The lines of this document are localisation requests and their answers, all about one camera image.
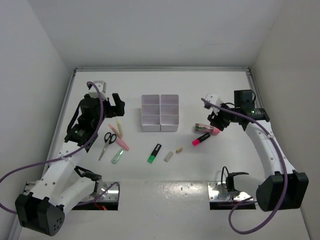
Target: scissors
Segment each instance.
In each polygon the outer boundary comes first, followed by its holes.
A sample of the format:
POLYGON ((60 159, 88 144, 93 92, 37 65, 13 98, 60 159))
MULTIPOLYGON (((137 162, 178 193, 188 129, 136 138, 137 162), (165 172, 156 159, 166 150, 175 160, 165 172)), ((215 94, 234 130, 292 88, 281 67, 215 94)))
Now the scissors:
POLYGON ((110 144, 113 144, 116 140, 117 140, 117 135, 112 134, 109 131, 104 135, 105 145, 104 145, 104 147, 102 149, 101 155, 99 157, 99 161, 101 160, 102 156, 105 154, 105 151, 107 150, 108 146, 110 144))

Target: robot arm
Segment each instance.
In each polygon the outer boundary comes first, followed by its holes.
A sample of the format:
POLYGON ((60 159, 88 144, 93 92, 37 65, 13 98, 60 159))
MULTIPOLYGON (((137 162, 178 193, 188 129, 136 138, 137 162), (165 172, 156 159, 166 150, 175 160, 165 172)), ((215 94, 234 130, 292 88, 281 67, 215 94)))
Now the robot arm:
MULTIPOLYGON (((123 116, 125 114, 125 103, 120 100, 119 95, 117 93, 112 94, 115 106, 111 106, 109 99, 104 95, 106 83, 98 81, 94 84, 102 95, 102 120, 123 116)), ((61 157, 62 160, 53 162, 29 194, 20 194, 15 201, 21 226, 54 236, 61 229, 66 214, 84 197, 97 190, 102 177, 89 170, 84 171, 72 186, 66 190, 64 188, 71 173, 78 169, 77 165, 98 137, 98 134, 94 136, 94 133, 99 127, 100 112, 99 96, 95 89, 89 86, 89 94, 86 94, 84 99, 80 101, 68 125, 67 135, 58 154, 58 157, 61 157), (86 147, 70 155, 85 144, 87 144, 86 147)))
MULTIPOLYGON (((210 104, 228 110, 222 111, 218 108, 213 108, 212 113, 207 118, 210 121, 210 125, 223 131, 230 123, 239 123, 251 139, 264 169, 265 181, 253 178, 243 172, 229 173, 226 178, 227 190, 229 192, 246 192, 257 200, 258 205, 263 211, 272 211, 277 205, 284 188, 284 171, 277 150, 270 141, 270 138, 272 138, 279 146, 277 139, 273 135, 269 122, 270 119, 265 109, 255 108, 253 92, 251 90, 234 91, 234 108, 228 106, 230 104, 233 105, 233 103, 223 103, 214 94, 208 94, 205 98, 204 107, 210 109, 213 107, 210 104), (270 135, 267 135, 257 123, 250 122, 232 112, 256 120, 270 135)), ((301 206, 309 180, 305 173, 298 173, 285 157, 281 148, 279 150, 283 157, 288 176, 288 187, 280 210, 297 209, 301 206)))

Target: white organizer tray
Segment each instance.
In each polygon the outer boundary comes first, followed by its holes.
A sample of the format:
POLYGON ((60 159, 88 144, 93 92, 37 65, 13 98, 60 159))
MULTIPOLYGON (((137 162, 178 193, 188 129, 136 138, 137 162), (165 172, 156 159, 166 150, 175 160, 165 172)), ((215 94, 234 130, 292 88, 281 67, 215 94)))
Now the white organizer tray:
POLYGON ((141 124, 144 132, 176 132, 179 127, 179 95, 142 95, 141 124))

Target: red marker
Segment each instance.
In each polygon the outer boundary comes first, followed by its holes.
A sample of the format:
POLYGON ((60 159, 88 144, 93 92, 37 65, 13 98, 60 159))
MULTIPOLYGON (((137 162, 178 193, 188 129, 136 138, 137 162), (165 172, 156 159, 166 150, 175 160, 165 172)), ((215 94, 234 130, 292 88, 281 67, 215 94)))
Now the red marker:
POLYGON ((210 134, 206 133, 205 135, 202 135, 201 137, 197 138, 196 140, 192 141, 193 146, 197 146, 199 143, 202 143, 204 140, 210 138, 210 134))

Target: white wall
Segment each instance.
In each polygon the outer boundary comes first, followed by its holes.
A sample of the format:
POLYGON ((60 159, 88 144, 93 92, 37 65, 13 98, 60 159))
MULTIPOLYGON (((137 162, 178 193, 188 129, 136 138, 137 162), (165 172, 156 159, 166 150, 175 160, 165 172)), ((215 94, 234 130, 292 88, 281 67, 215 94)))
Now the white wall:
MULTIPOLYGON (((70 72, 26 0, 0 1, 0 176, 46 159, 70 72)), ((0 201, 15 209, 27 180, 42 168, 24 170, 0 184, 0 201)), ((0 209, 0 239, 14 215, 0 209)))
POLYGON ((283 0, 28 0, 67 64, 249 66, 283 0))
POLYGON ((319 239, 320 1, 286 0, 253 66, 272 126, 309 186, 302 213, 319 239))

